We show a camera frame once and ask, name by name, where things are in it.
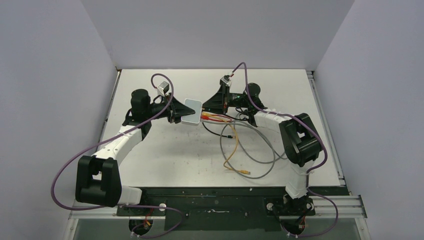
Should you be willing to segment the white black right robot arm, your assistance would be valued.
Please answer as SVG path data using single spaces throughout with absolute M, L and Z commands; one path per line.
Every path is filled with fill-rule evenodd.
M 307 170 L 318 158 L 322 146 L 317 140 L 317 133 L 311 118 L 306 113 L 295 118 L 283 117 L 275 110 L 266 108 L 259 94 L 261 88 L 256 83 L 249 83 L 243 93 L 231 93 L 230 87 L 221 83 L 217 93 L 203 103 L 205 111 L 223 115 L 229 108 L 244 109 L 247 122 L 254 127 L 266 128 L 281 135 L 284 152 L 290 161 L 292 173 L 285 190 L 289 196 L 283 199 L 283 209 L 289 214 L 296 214 L 303 207 L 302 197 L 307 191 Z

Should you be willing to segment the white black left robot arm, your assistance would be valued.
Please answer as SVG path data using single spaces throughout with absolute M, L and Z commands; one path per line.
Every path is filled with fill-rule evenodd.
M 77 164 L 75 199 L 105 207 L 129 205 L 136 215 L 144 215 L 149 210 L 149 201 L 142 197 L 143 191 L 137 187 L 122 185 L 119 165 L 141 143 L 152 127 L 152 121 L 165 118 L 169 123 L 200 121 L 202 102 L 186 99 L 184 103 L 170 93 L 161 102 L 151 101 L 145 89 L 131 93 L 131 108 L 115 139 L 91 156 L 82 156 Z

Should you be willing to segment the white network switch box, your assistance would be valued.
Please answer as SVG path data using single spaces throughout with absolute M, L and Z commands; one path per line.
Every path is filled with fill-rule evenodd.
M 190 126 L 198 126 L 201 122 L 203 102 L 186 98 L 184 105 L 191 109 L 190 113 L 181 117 L 181 123 Z

